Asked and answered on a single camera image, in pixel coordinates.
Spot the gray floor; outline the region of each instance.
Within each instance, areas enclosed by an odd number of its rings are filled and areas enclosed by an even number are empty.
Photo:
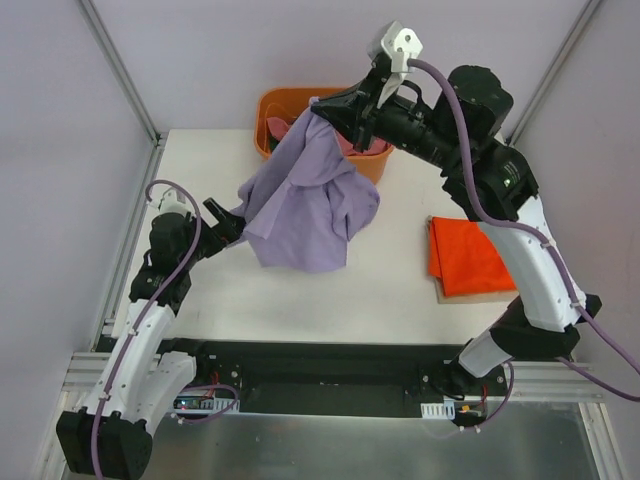
[[[144,480],[597,479],[577,406],[507,406],[480,434],[446,421],[229,415],[164,420]],[[68,480],[89,477],[69,475]]]

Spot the white wall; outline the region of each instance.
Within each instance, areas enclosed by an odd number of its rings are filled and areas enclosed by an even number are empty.
[[[640,2],[604,4],[519,142],[572,273],[598,293],[598,320],[640,357]],[[588,335],[579,359],[640,395],[640,379]],[[640,471],[640,407],[609,396],[629,472]]]
[[[585,0],[95,3],[163,131],[251,128],[270,88],[352,85],[368,71],[367,43],[394,19],[416,30],[422,58],[445,72],[491,67],[516,101],[510,130]],[[427,85],[435,99],[438,90]]]
[[[75,2],[0,2],[0,478],[33,475],[150,143]]]

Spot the pink cloth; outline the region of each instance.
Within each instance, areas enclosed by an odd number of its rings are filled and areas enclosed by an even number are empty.
[[[271,133],[271,136],[278,141],[281,141],[284,138],[284,136],[287,134],[289,129],[291,128],[291,125],[289,125],[286,121],[278,117],[267,118],[267,126],[269,127],[269,132]],[[389,144],[387,142],[379,138],[376,138],[373,140],[373,143],[371,144],[371,148],[369,150],[366,150],[364,152],[356,152],[353,149],[353,145],[351,145],[349,140],[344,138],[338,132],[335,132],[335,133],[336,133],[336,136],[338,137],[338,144],[340,145],[342,154],[345,157],[350,157],[354,155],[358,155],[358,156],[379,155],[383,153],[385,150],[387,150],[387,148],[389,148]]]

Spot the cloth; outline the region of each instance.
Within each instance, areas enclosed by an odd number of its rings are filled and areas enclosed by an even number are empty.
[[[429,245],[429,274],[442,281],[444,296],[516,289],[500,255],[475,223],[433,217]]]
[[[233,210],[264,267],[328,272],[346,265],[347,242],[375,216],[380,197],[340,151],[333,127],[305,110]]]
[[[278,141],[281,141],[291,128],[291,126],[285,120],[278,117],[267,118],[267,127],[269,128],[269,133],[271,133],[271,136]],[[371,144],[371,148],[369,150],[365,150],[364,152],[356,152],[349,140],[344,138],[338,132],[336,132],[336,136],[338,137],[338,143],[340,144],[342,154],[345,157],[359,155],[380,155],[389,148],[389,144],[387,142],[376,138],[373,140],[373,143]]]

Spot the metal frame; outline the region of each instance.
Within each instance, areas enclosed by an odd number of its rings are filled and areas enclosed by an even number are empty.
[[[122,296],[122,286],[127,277],[144,217],[144,188],[155,177],[164,150],[166,134],[157,131],[93,1],[76,0],[76,3],[110,65],[114,77],[122,88],[123,94],[153,144],[153,151],[140,179],[136,201],[128,215],[127,228],[120,244],[118,261],[111,276],[112,280],[103,298],[103,307],[99,318],[101,324],[94,339],[95,347],[101,335],[110,335],[113,329],[113,318]],[[508,138],[509,144],[515,143],[525,131],[554,80],[603,3],[604,0],[588,0],[586,2],[527,103],[522,116],[518,119],[513,133]],[[55,412],[56,419],[63,410],[73,409],[86,392],[93,387],[108,356],[108,353],[95,352],[74,354],[59,397]],[[602,403],[603,396],[600,389],[557,363],[514,362],[514,367],[515,385],[512,401],[579,403],[600,476],[603,479],[627,478],[620,461],[607,410]],[[47,432],[47,444],[40,460],[37,478],[44,480],[64,478],[66,466],[55,436],[55,420]]]

